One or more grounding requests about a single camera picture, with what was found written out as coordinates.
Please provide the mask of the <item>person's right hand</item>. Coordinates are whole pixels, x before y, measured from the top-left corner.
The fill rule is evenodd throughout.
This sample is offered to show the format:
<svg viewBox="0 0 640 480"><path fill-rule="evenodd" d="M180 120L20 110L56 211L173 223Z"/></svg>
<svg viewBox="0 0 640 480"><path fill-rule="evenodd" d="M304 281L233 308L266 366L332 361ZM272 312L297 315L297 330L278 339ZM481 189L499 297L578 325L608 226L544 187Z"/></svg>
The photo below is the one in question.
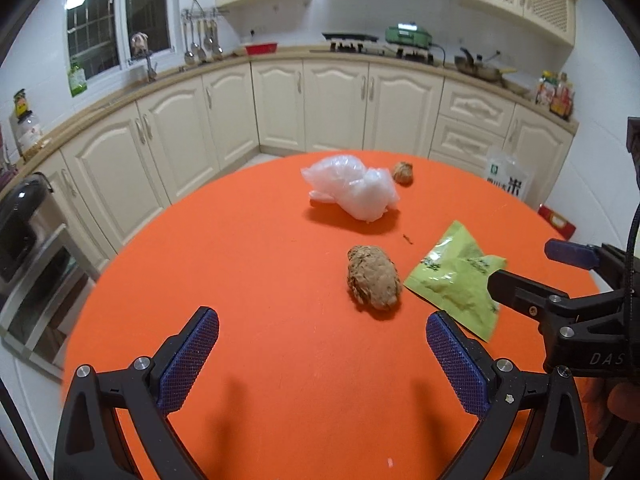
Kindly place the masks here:
<svg viewBox="0 0 640 480"><path fill-rule="evenodd" d="M631 382L612 382L604 378L579 378L587 425L590 454L590 479L609 479L617 469L608 470L593 457L593 447L613 416L639 423L639 387Z"/></svg>

